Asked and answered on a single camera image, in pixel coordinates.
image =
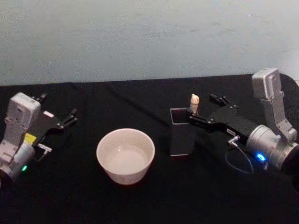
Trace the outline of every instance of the white bowl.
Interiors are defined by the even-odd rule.
[[[123,128],[108,133],[98,144],[97,159],[116,183],[130,185],[140,181],[154,159],[151,138],[136,129]]]

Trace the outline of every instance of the black table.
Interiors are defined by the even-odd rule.
[[[286,117],[299,129],[299,88],[288,76],[281,81]],[[1,223],[299,223],[291,179],[265,172],[256,162],[254,175],[232,170],[223,159],[227,135],[202,131],[192,155],[169,156],[169,109],[188,106],[192,93],[201,97],[203,115],[217,108],[208,101],[214,93],[264,124],[251,75],[1,87],[1,120],[19,91],[47,92],[44,110],[63,118],[76,107],[79,120],[63,135],[46,138],[52,153],[30,163],[15,185],[0,193]],[[156,146],[152,166],[134,186],[111,181],[96,159],[99,140],[124,127],[145,132]],[[4,130],[1,122],[0,133]]]

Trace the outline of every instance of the yellow label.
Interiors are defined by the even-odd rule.
[[[26,133],[25,135],[25,141],[28,142],[29,144],[33,144],[33,142],[36,140],[36,137]]]

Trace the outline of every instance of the green light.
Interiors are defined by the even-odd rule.
[[[27,166],[25,165],[25,166],[23,166],[22,171],[25,171],[26,169],[27,169]]]

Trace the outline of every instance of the white wall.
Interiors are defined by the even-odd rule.
[[[299,80],[299,1],[0,0],[0,84],[254,73]]]

